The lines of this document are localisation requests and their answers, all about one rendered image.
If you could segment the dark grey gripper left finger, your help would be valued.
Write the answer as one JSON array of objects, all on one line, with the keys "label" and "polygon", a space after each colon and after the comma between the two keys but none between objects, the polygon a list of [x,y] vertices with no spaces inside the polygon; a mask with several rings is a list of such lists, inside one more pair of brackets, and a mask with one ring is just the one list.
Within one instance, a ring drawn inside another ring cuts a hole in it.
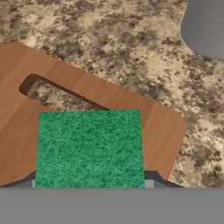
[{"label": "dark grey gripper left finger", "polygon": [[2,185],[2,188],[10,188],[10,187],[16,187],[16,188],[32,188],[33,183],[35,182],[35,174],[36,172],[32,172],[27,177],[20,179],[15,182],[11,182],[7,185]]}]

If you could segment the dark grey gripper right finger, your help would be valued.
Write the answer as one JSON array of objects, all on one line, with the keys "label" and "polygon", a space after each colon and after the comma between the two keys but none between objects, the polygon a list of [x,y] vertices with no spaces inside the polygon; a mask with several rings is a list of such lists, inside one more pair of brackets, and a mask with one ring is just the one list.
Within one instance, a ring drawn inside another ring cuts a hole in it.
[{"label": "dark grey gripper right finger", "polygon": [[181,188],[181,185],[163,179],[157,171],[145,171],[144,180],[146,188]]}]

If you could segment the green sponge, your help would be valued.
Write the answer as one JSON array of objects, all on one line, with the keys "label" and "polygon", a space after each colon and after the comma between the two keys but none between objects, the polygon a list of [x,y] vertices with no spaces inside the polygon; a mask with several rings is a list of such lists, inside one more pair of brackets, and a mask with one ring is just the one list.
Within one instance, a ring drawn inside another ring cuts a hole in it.
[{"label": "green sponge", "polygon": [[35,186],[144,188],[140,112],[39,114]]}]

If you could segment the brown wooden cutting board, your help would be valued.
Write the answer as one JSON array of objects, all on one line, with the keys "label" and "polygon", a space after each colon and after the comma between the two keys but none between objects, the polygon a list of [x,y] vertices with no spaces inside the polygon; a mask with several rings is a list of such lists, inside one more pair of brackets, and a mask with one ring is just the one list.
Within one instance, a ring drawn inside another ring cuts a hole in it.
[{"label": "brown wooden cutting board", "polygon": [[180,113],[34,48],[10,42],[0,47],[0,186],[35,170],[38,114],[48,110],[27,97],[36,81],[46,81],[100,109],[138,109],[144,169],[168,180],[187,130]]}]

